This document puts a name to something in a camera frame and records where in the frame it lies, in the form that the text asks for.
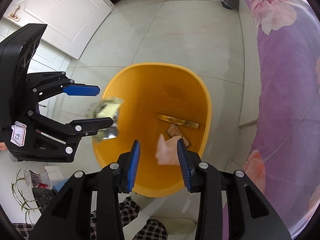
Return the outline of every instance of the gold door handle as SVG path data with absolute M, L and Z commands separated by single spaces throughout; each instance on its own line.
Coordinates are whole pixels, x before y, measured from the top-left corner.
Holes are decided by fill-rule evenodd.
M 10 19 L 12 19 L 12 20 L 14 20 L 14 21 L 16 21 L 16 22 L 20 21 L 20 20 L 21 20 L 21 17 L 18 16 L 18 15 L 16 15 L 16 13 L 17 13 L 17 11 L 18 11 L 19 9 L 20 9 L 20 5 L 18 5 L 18 6 L 16 7 L 16 9 L 14 10 L 14 12 L 11 12 L 11 13 L 8 14 L 8 18 L 10 18 Z

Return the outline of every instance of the plaid pants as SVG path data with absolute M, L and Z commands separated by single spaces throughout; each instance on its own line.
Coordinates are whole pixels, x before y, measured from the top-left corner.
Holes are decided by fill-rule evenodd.
M 128 225 L 131 221 L 137 218 L 140 207 L 132 201 L 131 197 L 126 197 L 125 200 L 119 203 L 120 217 L 122 227 Z M 33 229 L 33 225 L 15 223 L 13 224 L 18 232 L 26 239 L 29 238 L 29 233 Z M 93 211 L 90 215 L 90 238 L 97 239 L 97 212 Z M 168 234 L 163 224 L 155 219 L 147 220 L 145 226 L 134 236 L 133 240 L 167 240 Z

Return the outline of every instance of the silver screw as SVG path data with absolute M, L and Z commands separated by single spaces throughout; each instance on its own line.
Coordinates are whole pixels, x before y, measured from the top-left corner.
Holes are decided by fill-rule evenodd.
M 236 171 L 236 176 L 239 178 L 242 178 L 244 176 L 244 172 L 243 171 Z
M 75 172 L 75 177 L 76 178 L 81 178 L 83 176 L 83 171 L 76 171 Z
M 118 164 L 118 163 L 111 163 L 111 164 L 110 164 L 110 169 L 116 170 L 116 169 L 118 169 L 118 168 L 119 168 L 119 164 Z
M 66 148 L 66 153 L 71 154 L 73 152 L 73 149 L 71 147 Z
M 199 163 L 199 167 L 201 169 L 207 169 L 209 167 L 209 165 L 208 165 L 208 163 L 202 162 L 202 163 Z

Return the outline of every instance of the purple bedding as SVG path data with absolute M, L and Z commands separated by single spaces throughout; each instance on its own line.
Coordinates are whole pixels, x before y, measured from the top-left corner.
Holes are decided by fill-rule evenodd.
M 261 95 L 244 171 L 294 239 L 320 203 L 320 24 L 306 0 L 245 1 L 258 28 Z

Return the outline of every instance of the person's foot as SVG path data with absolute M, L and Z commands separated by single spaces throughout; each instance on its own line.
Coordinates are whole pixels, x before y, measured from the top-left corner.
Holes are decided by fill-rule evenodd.
M 152 197 L 146 197 L 146 196 L 143 196 L 143 195 L 140 195 L 138 193 L 135 193 L 135 192 L 130 192 L 130 197 L 131 199 L 139 205 L 140 209 L 143 210 L 145 209 L 153 200 L 154 198 Z
M 196 222 L 188 218 L 150 217 L 164 225 L 168 235 L 189 234 L 195 229 Z

